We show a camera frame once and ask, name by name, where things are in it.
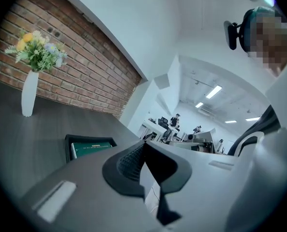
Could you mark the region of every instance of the green book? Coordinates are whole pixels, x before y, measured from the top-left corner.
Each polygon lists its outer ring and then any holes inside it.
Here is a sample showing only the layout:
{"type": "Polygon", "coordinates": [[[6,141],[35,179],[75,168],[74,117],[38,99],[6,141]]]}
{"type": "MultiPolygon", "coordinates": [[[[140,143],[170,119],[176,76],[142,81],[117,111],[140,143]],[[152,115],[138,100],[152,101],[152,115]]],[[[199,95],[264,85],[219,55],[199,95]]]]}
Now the green book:
{"type": "Polygon", "coordinates": [[[71,152],[74,159],[95,153],[97,151],[101,151],[104,149],[111,148],[111,144],[109,142],[103,143],[72,143],[71,144],[71,152]]]}

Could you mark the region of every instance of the gray desk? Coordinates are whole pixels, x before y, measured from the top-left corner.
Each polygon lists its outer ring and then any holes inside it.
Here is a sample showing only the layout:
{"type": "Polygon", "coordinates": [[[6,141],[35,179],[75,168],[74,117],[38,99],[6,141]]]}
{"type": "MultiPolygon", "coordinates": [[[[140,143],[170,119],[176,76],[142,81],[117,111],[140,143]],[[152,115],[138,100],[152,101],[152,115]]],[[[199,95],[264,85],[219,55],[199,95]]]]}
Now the gray desk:
{"type": "Polygon", "coordinates": [[[139,140],[110,114],[37,97],[33,115],[23,117],[20,103],[21,91],[0,83],[0,180],[17,198],[66,164],[66,134],[139,140]]]}

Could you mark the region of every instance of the white pillar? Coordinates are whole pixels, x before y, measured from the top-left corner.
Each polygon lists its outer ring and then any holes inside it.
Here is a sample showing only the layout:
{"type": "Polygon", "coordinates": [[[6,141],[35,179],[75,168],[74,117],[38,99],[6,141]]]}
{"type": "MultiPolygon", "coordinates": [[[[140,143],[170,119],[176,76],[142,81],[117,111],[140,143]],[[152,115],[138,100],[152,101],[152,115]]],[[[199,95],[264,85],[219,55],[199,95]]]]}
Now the white pillar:
{"type": "Polygon", "coordinates": [[[158,93],[159,88],[154,80],[140,83],[129,99],[120,122],[137,134],[158,93]]]}

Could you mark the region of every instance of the flower bouquet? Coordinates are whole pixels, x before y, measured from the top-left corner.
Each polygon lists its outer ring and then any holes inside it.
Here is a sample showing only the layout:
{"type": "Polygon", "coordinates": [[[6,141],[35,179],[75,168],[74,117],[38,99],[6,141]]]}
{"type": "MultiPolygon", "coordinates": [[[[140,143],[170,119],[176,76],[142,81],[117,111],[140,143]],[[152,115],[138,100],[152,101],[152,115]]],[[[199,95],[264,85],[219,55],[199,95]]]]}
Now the flower bouquet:
{"type": "Polygon", "coordinates": [[[22,91],[22,113],[31,116],[36,98],[39,71],[51,70],[54,66],[60,67],[67,53],[62,45],[49,43],[49,38],[42,37],[39,31],[22,35],[17,45],[5,50],[6,54],[16,53],[15,62],[25,60],[31,67],[22,91]]]}

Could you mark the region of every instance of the black tray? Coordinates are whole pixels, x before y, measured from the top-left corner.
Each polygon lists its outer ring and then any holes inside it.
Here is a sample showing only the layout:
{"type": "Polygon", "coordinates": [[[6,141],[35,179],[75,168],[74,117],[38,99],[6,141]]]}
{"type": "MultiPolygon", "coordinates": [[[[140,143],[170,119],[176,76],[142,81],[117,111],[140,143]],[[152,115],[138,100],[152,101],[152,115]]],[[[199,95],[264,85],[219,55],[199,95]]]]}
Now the black tray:
{"type": "Polygon", "coordinates": [[[72,143],[104,143],[109,142],[112,147],[117,146],[112,137],[84,137],[84,136],[76,136],[67,134],[65,137],[66,142],[66,162],[70,162],[73,160],[71,154],[71,144],[72,143]]]}

